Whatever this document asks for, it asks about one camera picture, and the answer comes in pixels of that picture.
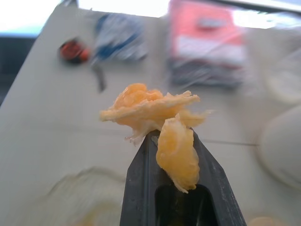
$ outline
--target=white table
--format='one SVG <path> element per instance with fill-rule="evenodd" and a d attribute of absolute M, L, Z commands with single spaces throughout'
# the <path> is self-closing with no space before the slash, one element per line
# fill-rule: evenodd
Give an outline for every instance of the white table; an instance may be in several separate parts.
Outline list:
<path fill-rule="evenodd" d="M 103 93 L 89 65 L 63 64 L 57 49 L 67 39 L 79 36 L 92 46 L 93 24 L 86 15 L 73 7 L 54 10 L 0 108 L 0 224 L 8 210 L 46 194 L 68 173 L 103 166 L 126 174 L 138 150 L 123 140 L 131 130 L 99 122 L 98 112 L 128 84 L 144 82 L 180 92 L 160 82 L 166 66 L 164 27 L 158 18 L 143 18 L 149 57 L 138 65 L 106 65 Z M 254 155 L 264 124 L 287 107 L 248 92 L 191 91 L 202 99 L 193 110 L 216 110 L 195 130 L 225 169 L 246 221 L 275 216 L 301 225 L 301 194 L 270 177 Z"/>

